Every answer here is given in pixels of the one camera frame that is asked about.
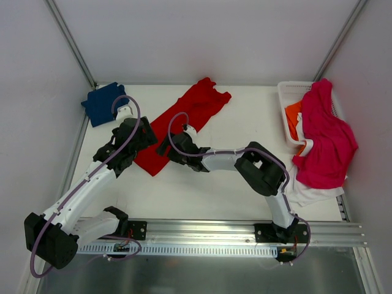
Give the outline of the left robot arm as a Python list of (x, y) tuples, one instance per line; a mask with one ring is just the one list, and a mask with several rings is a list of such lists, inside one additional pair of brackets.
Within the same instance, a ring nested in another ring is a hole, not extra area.
[(42, 214), (31, 213), (24, 220), (26, 247), (31, 255), (61, 270), (84, 245), (101, 237), (125, 237), (128, 215), (114, 206), (88, 220), (80, 218), (98, 194), (132, 165), (140, 151), (156, 143), (145, 116), (126, 118), (114, 128), (110, 141), (97, 150), (82, 177)]

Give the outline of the red t shirt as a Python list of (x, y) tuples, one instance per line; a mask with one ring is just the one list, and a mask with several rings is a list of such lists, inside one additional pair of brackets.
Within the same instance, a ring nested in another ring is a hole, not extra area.
[(156, 149), (167, 136), (167, 131), (170, 129), (174, 134), (178, 134), (183, 130), (183, 125), (189, 123), (198, 132), (211, 117), (222, 110), (232, 96), (229, 92), (217, 91), (215, 85), (208, 77), (199, 80), (151, 123), (158, 143), (139, 152), (135, 160), (139, 167), (151, 176), (156, 176), (169, 162), (167, 157), (156, 153)]

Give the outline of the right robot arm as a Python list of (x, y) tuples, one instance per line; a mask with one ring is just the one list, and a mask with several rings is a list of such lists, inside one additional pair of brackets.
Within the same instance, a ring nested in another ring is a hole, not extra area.
[(272, 221), (262, 234), (272, 242), (284, 244), (295, 237), (298, 219), (284, 195), (288, 171), (261, 144), (252, 141), (243, 149), (219, 150), (199, 147), (189, 134), (181, 132), (168, 134), (156, 153), (195, 172), (238, 172), (254, 192), (266, 198)]

